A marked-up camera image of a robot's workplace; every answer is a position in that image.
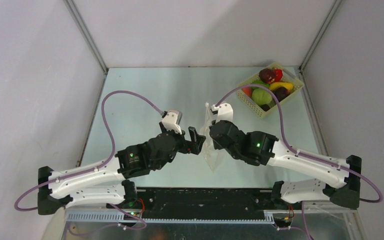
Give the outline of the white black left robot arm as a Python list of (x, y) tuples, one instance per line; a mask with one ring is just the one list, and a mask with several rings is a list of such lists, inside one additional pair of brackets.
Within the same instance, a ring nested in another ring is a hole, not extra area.
[(178, 153), (200, 154), (206, 137), (198, 134), (194, 127), (190, 126), (188, 131), (190, 140), (185, 139), (184, 132), (164, 130), (148, 141), (118, 151), (109, 161), (64, 171), (49, 166), (39, 168), (38, 214), (52, 215), (60, 208), (91, 204), (133, 208), (138, 194), (132, 178), (160, 170)]

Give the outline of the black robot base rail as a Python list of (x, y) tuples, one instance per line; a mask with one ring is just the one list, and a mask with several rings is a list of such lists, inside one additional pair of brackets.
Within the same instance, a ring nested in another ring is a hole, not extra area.
[(150, 220), (265, 220), (265, 211), (301, 208), (265, 188), (139, 187), (136, 193), (117, 207), (139, 210)]

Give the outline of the green toy cabbage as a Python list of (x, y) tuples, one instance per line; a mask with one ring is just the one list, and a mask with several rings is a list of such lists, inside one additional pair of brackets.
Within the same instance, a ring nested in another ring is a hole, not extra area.
[(261, 88), (256, 88), (252, 92), (251, 99), (257, 105), (261, 106), (261, 105), (268, 105), (272, 101), (273, 97), (268, 91)]

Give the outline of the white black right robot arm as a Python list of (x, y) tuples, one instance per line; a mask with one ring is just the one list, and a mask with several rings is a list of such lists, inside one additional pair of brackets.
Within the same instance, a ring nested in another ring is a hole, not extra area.
[(210, 126), (209, 136), (215, 149), (225, 150), (235, 160), (252, 166), (285, 168), (311, 177), (298, 182), (275, 182), (270, 201), (277, 209), (302, 201), (330, 201), (348, 209), (360, 206), (358, 175), (362, 159), (356, 155), (331, 158), (306, 151), (292, 152), (274, 135), (262, 131), (244, 133), (227, 120)]

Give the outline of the clear zip top bag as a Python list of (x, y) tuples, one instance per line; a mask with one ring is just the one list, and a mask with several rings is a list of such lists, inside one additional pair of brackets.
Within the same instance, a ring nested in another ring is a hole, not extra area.
[(204, 124), (199, 130), (199, 134), (205, 136), (205, 141), (202, 145), (200, 155), (203, 156), (210, 170), (215, 173), (217, 168), (222, 165), (226, 153), (221, 150), (216, 150), (213, 139), (210, 137), (210, 124), (213, 121), (213, 114), (210, 109), (210, 104), (205, 103), (205, 118)]

